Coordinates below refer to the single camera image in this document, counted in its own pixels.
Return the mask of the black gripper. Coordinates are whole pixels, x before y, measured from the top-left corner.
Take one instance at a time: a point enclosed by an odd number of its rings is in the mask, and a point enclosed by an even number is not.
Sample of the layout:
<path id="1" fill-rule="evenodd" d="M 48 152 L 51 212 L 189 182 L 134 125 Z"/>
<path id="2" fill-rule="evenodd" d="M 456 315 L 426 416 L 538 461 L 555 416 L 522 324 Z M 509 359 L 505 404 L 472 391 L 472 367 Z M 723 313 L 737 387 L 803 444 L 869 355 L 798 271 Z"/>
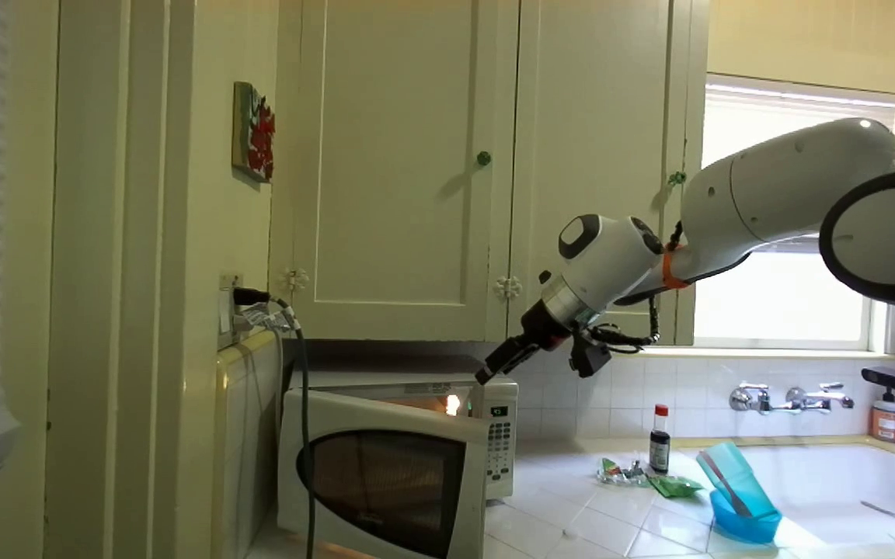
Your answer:
<path id="1" fill-rule="evenodd" d="M 560 341 L 569 339 L 569 325 L 555 320 L 543 302 L 532 304 L 522 320 L 522 333 L 504 341 L 505 359 L 525 359 L 534 351 L 550 351 Z M 478 385 L 491 383 L 495 374 L 505 374 L 505 359 L 480 359 L 480 367 L 472 372 Z"/>

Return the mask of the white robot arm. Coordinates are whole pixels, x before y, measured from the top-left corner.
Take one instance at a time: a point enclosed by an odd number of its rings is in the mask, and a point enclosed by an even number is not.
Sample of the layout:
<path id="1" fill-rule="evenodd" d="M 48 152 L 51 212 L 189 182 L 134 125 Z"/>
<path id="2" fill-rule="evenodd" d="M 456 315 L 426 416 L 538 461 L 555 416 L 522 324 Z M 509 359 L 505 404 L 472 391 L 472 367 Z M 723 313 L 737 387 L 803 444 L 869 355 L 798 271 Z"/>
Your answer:
<path id="1" fill-rule="evenodd" d="M 480 359 L 476 377 L 505 374 L 563 339 L 576 339 L 572 368 L 594 374 L 612 344 L 643 344 L 601 333 L 597 313 L 718 276 L 803 234 L 817 234 L 842 286 L 895 304 L 895 133 L 884 125 L 823 121 L 710 162 L 691 178 L 667 239 L 639 216 L 576 215 L 522 329 Z"/>

